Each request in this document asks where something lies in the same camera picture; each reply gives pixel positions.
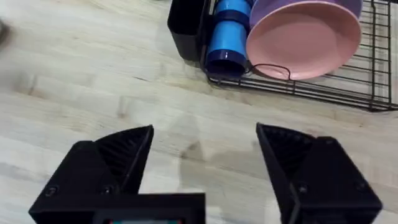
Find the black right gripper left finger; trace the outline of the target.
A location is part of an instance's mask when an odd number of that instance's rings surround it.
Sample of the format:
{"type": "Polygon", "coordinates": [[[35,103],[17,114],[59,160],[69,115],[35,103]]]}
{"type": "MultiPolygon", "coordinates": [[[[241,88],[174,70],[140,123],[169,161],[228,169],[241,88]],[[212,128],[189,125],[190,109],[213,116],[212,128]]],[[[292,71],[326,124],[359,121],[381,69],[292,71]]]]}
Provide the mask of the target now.
{"type": "Polygon", "coordinates": [[[139,191],[151,125],[78,141],[68,151],[29,209],[32,218],[92,218],[100,197],[139,191]]]}

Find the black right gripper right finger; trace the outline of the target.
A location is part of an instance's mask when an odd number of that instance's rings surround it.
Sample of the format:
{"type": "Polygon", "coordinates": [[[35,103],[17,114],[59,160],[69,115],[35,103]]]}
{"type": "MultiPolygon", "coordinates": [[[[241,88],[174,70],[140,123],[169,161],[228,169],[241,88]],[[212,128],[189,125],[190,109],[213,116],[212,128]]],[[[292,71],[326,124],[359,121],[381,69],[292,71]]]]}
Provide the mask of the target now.
{"type": "Polygon", "coordinates": [[[282,223],[372,223],[382,202],[341,144],[256,124],[282,223]]]}

